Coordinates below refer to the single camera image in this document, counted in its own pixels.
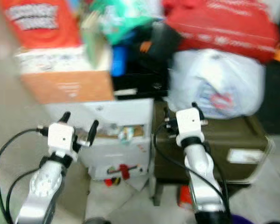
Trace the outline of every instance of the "red bag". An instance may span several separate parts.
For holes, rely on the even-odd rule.
[[[274,57],[279,32],[257,0],[163,0],[163,5],[166,23],[184,37],[180,50],[212,48],[262,63]]]
[[[0,0],[6,20],[28,49],[77,47],[77,22],[67,0]]]

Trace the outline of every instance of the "tiled floor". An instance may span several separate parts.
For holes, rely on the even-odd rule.
[[[273,137],[276,149],[255,183],[230,200],[231,211],[255,224],[280,221],[280,136]],[[125,183],[107,188],[91,183],[86,217],[105,217],[112,224],[194,224],[194,214],[176,205],[176,187],[166,186],[161,206],[154,207],[149,200],[148,188],[138,192]]]

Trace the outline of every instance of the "green bag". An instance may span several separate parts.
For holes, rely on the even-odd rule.
[[[137,26],[153,20],[144,0],[95,0],[91,11],[100,13],[100,29],[111,45],[120,43]]]

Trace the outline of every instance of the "cardboard box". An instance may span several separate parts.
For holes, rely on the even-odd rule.
[[[105,47],[96,69],[86,63],[84,52],[78,48],[40,51],[40,54],[33,50],[16,55],[21,81],[40,104],[114,100],[109,46]]]

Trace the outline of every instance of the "white plastic bag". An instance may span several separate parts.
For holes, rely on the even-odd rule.
[[[174,55],[168,106],[172,111],[197,102],[207,118],[252,115],[264,96],[265,70],[256,60],[214,49]]]

